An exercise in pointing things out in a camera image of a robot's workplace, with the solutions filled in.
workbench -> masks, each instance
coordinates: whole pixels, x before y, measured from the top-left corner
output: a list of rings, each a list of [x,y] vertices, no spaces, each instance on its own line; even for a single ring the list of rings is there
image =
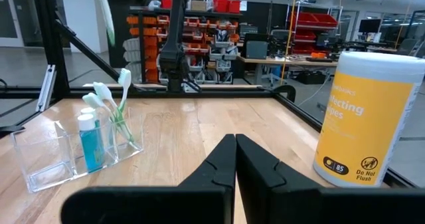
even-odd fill
[[[266,59],[255,59],[255,58],[244,58],[240,55],[238,55],[238,60],[241,60],[244,63],[254,63],[257,64],[255,68],[255,75],[254,80],[255,84],[261,84],[262,79],[262,69],[261,65],[284,65],[284,60],[276,60],[275,58],[267,57]],[[322,66],[325,68],[335,68],[338,65],[338,62],[310,62],[306,60],[300,60],[300,61],[292,61],[287,60],[286,65],[288,66]]]
[[[225,134],[245,134],[300,173],[331,186],[313,170],[319,133],[273,98],[129,99],[144,114],[144,151],[110,168],[30,194],[9,137],[0,140],[0,223],[60,223],[60,208],[75,191],[93,185],[178,185]],[[64,99],[25,124],[30,130],[75,118],[86,107]],[[236,190],[235,223],[245,223]]]

gray floor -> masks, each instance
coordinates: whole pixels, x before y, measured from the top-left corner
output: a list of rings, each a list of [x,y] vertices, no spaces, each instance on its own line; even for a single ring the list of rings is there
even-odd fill
[[[108,75],[82,54],[65,51],[66,69],[71,86],[82,86],[93,82],[112,83]],[[100,55],[109,62],[108,53]],[[47,61],[42,49],[12,49],[0,48],[0,78],[6,80],[9,86],[40,86]],[[252,76],[246,79],[253,81]],[[264,79],[264,86],[269,82]],[[297,90],[296,104],[314,94],[321,85],[304,85],[294,80],[287,80],[288,84]],[[246,84],[242,79],[236,79],[235,84]],[[332,82],[328,82],[312,99],[302,104],[302,108],[320,121],[325,113],[317,107],[317,103],[327,104]],[[422,84],[422,93],[425,93],[425,84]],[[35,111],[37,101],[10,113],[2,115],[13,107],[28,100],[0,100],[0,126],[12,125],[31,115]],[[418,95],[413,111],[402,133],[390,167],[420,187],[425,187],[425,95]]]

shelving unit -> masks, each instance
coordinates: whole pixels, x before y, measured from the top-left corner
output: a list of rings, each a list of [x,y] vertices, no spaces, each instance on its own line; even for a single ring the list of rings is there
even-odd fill
[[[154,9],[147,10],[142,8],[132,7],[130,9],[130,16],[127,18],[127,22],[130,24],[130,33],[139,37],[139,31],[143,29],[143,35],[155,37],[156,55],[161,52],[161,47],[165,44],[168,35],[169,28],[169,12],[168,9]],[[236,59],[235,55],[226,54],[226,48],[233,46],[238,41],[239,36],[236,34],[238,28],[238,18],[241,14],[234,13],[214,13],[214,12],[200,12],[200,11],[186,11],[185,22],[183,30],[183,49],[187,54],[187,60],[189,63],[189,72],[199,84],[202,83],[231,83],[232,82],[232,71],[231,61]],[[229,33],[229,42],[217,42],[215,37],[216,29],[225,29]],[[167,83],[166,74],[160,72],[159,64],[155,59],[151,58],[150,52],[148,51],[149,45],[147,45],[146,38],[139,41],[138,47],[144,47],[139,49],[139,60],[132,59],[132,65],[134,62],[140,63],[140,81],[141,82],[161,82]],[[211,58],[210,52],[211,47],[215,47],[218,44],[223,50],[222,55]],[[215,60],[215,68],[207,67],[210,60]],[[226,65],[218,65],[219,60],[229,60]]]
[[[339,21],[341,19],[342,7],[325,7],[304,1],[296,2],[296,13],[290,13],[290,6],[288,5],[286,24],[289,29],[291,16],[294,19],[295,26],[293,26],[294,43],[295,47],[292,49],[293,54],[309,55],[312,52],[328,53],[317,47],[316,40],[320,33],[337,30]],[[304,13],[301,12],[302,7],[311,7],[316,9],[327,9],[327,13]],[[332,11],[338,10],[338,18],[335,20],[331,14]]]

